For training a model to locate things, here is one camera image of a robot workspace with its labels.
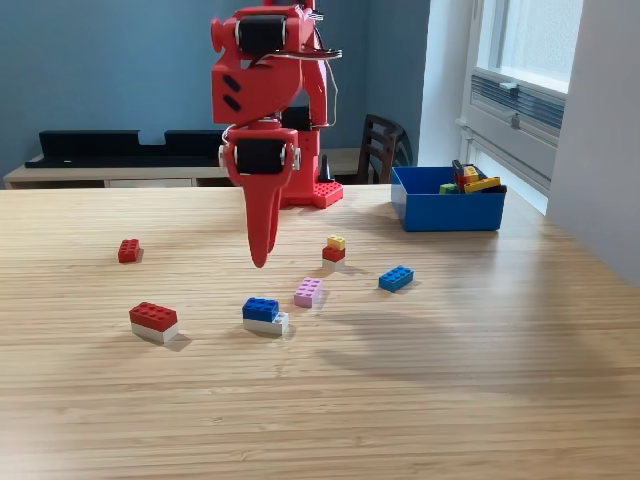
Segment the white lego brick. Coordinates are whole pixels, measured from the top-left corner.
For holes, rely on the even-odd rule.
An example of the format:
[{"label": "white lego brick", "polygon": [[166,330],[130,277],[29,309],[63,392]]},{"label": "white lego brick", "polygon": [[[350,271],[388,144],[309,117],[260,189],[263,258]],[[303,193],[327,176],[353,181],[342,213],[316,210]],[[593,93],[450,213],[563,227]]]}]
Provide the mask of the white lego brick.
[{"label": "white lego brick", "polygon": [[273,322],[261,322],[260,320],[249,320],[248,318],[243,318],[242,324],[244,325],[245,330],[282,335],[289,326],[289,314],[280,312]]},{"label": "white lego brick", "polygon": [[327,270],[331,270],[332,272],[339,272],[345,266],[345,259],[339,260],[337,262],[332,262],[331,260],[322,259],[322,266]]},{"label": "white lego brick", "polygon": [[152,328],[143,327],[137,323],[131,324],[131,331],[142,338],[147,338],[158,343],[167,343],[179,333],[178,324],[172,325],[164,332],[153,330]]}]

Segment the white wall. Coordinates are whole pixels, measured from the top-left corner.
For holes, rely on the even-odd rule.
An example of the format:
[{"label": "white wall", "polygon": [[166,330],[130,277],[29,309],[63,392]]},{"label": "white wall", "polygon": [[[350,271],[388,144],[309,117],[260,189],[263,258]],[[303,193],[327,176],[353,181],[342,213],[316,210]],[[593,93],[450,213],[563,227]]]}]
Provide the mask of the white wall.
[{"label": "white wall", "polygon": [[460,128],[473,0],[431,0],[420,122],[421,166],[451,165]]},{"label": "white wall", "polygon": [[585,0],[549,217],[640,285],[640,2]]}]

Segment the wooden chair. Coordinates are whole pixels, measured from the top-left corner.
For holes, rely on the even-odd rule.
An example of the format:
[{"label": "wooden chair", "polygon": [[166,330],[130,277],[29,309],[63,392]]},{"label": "wooden chair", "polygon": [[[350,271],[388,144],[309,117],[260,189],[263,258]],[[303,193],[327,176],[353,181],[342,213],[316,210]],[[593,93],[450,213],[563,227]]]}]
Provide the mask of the wooden chair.
[{"label": "wooden chair", "polygon": [[[362,147],[360,148],[360,161],[356,183],[369,183],[369,165],[373,166],[373,183],[391,183],[391,167],[396,162],[396,152],[400,142],[403,143],[403,156],[411,156],[409,139],[404,129],[392,120],[367,115],[362,134]],[[371,157],[380,161],[380,173],[371,162]],[[411,165],[411,158],[404,158],[404,164]]]}]

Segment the blue container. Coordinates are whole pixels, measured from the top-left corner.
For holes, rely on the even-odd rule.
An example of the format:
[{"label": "blue container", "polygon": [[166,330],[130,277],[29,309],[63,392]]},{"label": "blue container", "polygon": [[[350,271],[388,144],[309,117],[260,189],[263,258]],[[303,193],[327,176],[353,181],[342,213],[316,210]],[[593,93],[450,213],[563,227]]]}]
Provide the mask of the blue container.
[{"label": "blue container", "polygon": [[407,232],[500,228],[506,194],[440,195],[444,183],[453,183],[453,168],[393,168],[391,201]]}]

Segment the red lego brick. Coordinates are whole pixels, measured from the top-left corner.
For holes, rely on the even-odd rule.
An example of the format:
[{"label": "red lego brick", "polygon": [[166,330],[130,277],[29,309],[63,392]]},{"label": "red lego brick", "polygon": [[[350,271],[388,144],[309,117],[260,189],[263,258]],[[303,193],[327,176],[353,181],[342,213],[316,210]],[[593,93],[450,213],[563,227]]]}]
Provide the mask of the red lego brick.
[{"label": "red lego brick", "polygon": [[123,240],[118,250],[118,261],[120,263],[137,262],[140,255],[140,242],[136,239]]},{"label": "red lego brick", "polygon": [[464,193],[464,175],[453,175],[453,183],[458,186],[460,193]]},{"label": "red lego brick", "polygon": [[313,205],[316,208],[327,208],[344,196],[342,185],[333,183],[316,183],[313,187]]},{"label": "red lego brick", "polygon": [[322,249],[322,258],[336,263],[342,260],[347,254],[347,249],[338,250],[337,248],[324,247]]},{"label": "red lego brick", "polygon": [[157,332],[164,332],[178,323],[178,316],[173,310],[159,307],[151,303],[142,302],[129,311],[131,323],[140,325]]}]

